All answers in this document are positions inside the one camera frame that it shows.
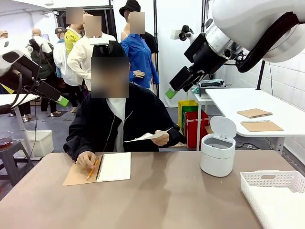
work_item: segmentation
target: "table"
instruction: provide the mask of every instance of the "table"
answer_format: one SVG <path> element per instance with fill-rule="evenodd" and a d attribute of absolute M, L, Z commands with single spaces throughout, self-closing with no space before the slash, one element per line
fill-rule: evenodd
<path fill-rule="evenodd" d="M 20 94 L 18 97 L 18 100 L 16 102 L 16 104 L 18 104 L 24 97 L 26 94 Z M 15 94 L 0 94 L 0 105 L 6 105 L 6 104 L 11 104 L 14 102 L 16 95 Z M 21 104 L 25 104 L 31 100 L 37 99 L 39 98 L 39 96 L 34 95 L 34 94 L 29 94 Z M 24 142 L 25 142 L 25 149 L 28 153 L 28 155 L 31 155 L 31 146 L 30 146 L 30 140 L 27 134 L 27 129 L 24 126 L 21 114 L 20 114 L 20 110 L 18 107 L 15 108 L 15 112 L 16 112 L 16 117 L 18 120 L 18 124 L 20 127 L 20 130 L 22 132 L 22 135 L 24 137 Z M 40 160 L 40 157 L 35 157 L 34 154 L 32 154 L 31 156 L 31 160 Z"/>
<path fill-rule="evenodd" d="M 2 201 L 1 229 L 261 229 L 240 188 L 241 171 L 294 170 L 271 150 L 239 150 L 223 178 L 201 153 L 132 153 L 131 179 L 66 186 L 73 162 L 46 155 Z"/>
<path fill-rule="evenodd" d="M 252 88 L 230 88 L 208 89 L 206 92 L 221 113 L 235 123 L 239 135 L 244 137 L 274 137 L 274 149 L 280 154 L 283 150 L 285 137 L 305 136 L 305 112 L 264 91 Z M 241 122 L 249 121 L 249 119 L 238 114 L 237 111 L 253 108 L 272 112 L 273 115 L 251 120 L 270 120 L 284 131 L 248 131 L 241 125 Z"/>
<path fill-rule="evenodd" d="M 198 103 L 198 120 L 201 120 L 201 109 L 202 109 L 202 105 L 204 105 L 204 112 L 206 114 L 208 114 L 208 105 L 214 105 L 213 100 L 209 97 L 208 94 L 202 94 L 202 96 L 200 97 L 199 94 L 195 94 L 194 92 L 192 92 L 192 89 L 190 89 L 187 93 L 187 100 L 189 100 L 189 93 L 191 93 L 195 99 L 195 101 Z M 197 146 L 196 146 L 196 150 L 200 150 L 200 125 L 201 122 L 197 122 Z"/>

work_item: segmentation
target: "white lid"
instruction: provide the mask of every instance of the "white lid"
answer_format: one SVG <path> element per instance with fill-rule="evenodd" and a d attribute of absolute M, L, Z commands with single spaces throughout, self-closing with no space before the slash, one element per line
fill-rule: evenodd
<path fill-rule="evenodd" d="M 222 116 L 214 116 L 211 118 L 211 129 L 215 134 L 224 135 L 226 138 L 234 138 L 236 136 L 235 123 Z"/>

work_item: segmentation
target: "seated person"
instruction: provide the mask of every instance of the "seated person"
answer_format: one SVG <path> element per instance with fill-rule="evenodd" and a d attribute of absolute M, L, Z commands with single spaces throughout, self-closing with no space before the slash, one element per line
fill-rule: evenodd
<path fill-rule="evenodd" d="M 184 140 L 161 100 L 149 89 L 128 83 L 124 49 L 117 41 L 109 43 L 111 51 L 93 49 L 95 88 L 77 111 L 63 146 L 83 168 L 93 168 L 96 152 L 156 152 Z M 124 142 L 166 130 L 157 139 Z"/>

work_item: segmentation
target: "pencil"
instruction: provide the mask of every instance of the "pencil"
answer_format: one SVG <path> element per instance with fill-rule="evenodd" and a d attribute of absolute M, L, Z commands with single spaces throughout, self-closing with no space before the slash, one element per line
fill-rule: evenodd
<path fill-rule="evenodd" d="M 99 159 L 97 158 L 96 161 L 94 162 L 94 165 L 95 165 L 95 166 L 97 165 L 98 161 L 99 161 Z M 88 179 L 91 177 L 93 171 L 94 171 L 94 167 L 93 167 L 93 169 L 91 169 L 91 171 L 90 171 L 89 175 L 87 176 L 87 179 L 86 179 L 86 180 L 88 180 Z"/>

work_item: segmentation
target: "white table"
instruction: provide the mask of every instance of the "white table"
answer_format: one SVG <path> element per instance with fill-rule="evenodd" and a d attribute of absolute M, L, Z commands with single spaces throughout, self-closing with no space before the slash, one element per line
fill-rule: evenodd
<path fill-rule="evenodd" d="M 283 150 L 285 137 L 305 136 L 305 112 L 264 91 L 252 88 L 231 88 L 208 89 L 206 92 L 221 113 L 235 123 L 239 135 L 244 137 L 274 137 L 274 150 L 280 154 Z M 272 112 L 273 115 L 248 119 L 237 113 L 253 108 Z M 270 120 L 281 127 L 283 131 L 250 132 L 241 124 L 242 121 L 249 120 Z"/>
<path fill-rule="evenodd" d="M 200 97 L 199 94 L 195 94 L 194 92 L 192 92 L 192 89 L 190 89 L 187 93 L 187 100 L 189 100 L 189 93 L 193 96 L 194 100 L 198 103 L 198 120 L 201 120 L 201 108 L 202 105 L 204 105 L 204 112 L 206 114 L 208 114 L 208 105 L 214 105 L 213 100 L 209 97 L 208 94 L 202 94 L 202 96 Z M 200 125 L 201 122 L 197 122 L 198 126 L 197 126 L 197 146 L 196 146 L 196 150 L 199 151 L 200 148 Z"/>
<path fill-rule="evenodd" d="M 26 94 L 20 94 L 18 97 L 18 100 L 15 104 L 18 104 L 24 97 Z M 16 95 L 15 94 L 0 94 L 0 105 L 5 105 L 5 104 L 11 104 L 14 102 Z M 37 95 L 33 95 L 33 94 L 29 94 L 23 101 L 21 104 L 24 104 L 26 102 L 32 101 L 34 99 L 37 99 L 39 96 Z M 16 112 L 16 117 L 18 120 L 18 124 L 20 127 L 20 130 L 22 132 L 22 135 L 24 137 L 24 142 L 26 145 L 26 151 L 27 153 L 30 155 L 31 154 L 31 146 L 30 146 L 30 140 L 27 134 L 27 129 L 24 126 L 21 114 L 20 114 L 20 110 L 18 107 L 15 108 L 15 112 Z M 31 160 L 39 160 L 39 158 L 36 158 L 34 154 L 31 155 Z"/>

